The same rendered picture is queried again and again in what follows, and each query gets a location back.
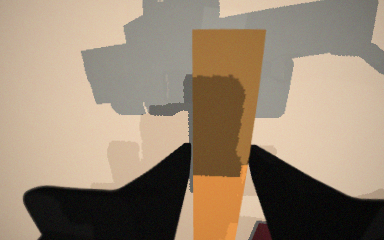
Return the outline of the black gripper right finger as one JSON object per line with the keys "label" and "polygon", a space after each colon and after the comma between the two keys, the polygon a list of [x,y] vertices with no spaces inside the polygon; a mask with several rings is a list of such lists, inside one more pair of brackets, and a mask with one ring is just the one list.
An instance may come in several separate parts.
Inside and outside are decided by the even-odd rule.
{"label": "black gripper right finger", "polygon": [[272,240],[376,240],[384,236],[384,199],[360,199],[251,145],[252,181]]}

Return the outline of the orange bar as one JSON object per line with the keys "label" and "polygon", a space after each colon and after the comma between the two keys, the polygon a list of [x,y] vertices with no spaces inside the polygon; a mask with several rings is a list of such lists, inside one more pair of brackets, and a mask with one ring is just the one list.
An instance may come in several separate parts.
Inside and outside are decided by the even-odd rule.
{"label": "orange bar", "polygon": [[193,240],[235,240],[265,35],[192,29]]}

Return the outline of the red rectangular block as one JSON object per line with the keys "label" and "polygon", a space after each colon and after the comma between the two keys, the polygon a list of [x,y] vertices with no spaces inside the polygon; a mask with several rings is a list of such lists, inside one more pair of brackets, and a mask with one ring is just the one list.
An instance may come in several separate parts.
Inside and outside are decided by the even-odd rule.
{"label": "red rectangular block", "polygon": [[252,240],[272,240],[267,224],[259,223]]}

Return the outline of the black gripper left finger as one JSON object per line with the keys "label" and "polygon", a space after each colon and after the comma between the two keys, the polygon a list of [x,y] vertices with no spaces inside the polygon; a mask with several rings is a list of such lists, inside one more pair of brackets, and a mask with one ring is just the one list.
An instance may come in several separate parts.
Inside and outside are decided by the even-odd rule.
{"label": "black gripper left finger", "polygon": [[44,231],[108,240],[175,240],[190,175],[191,143],[115,189],[37,186],[23,203]]}

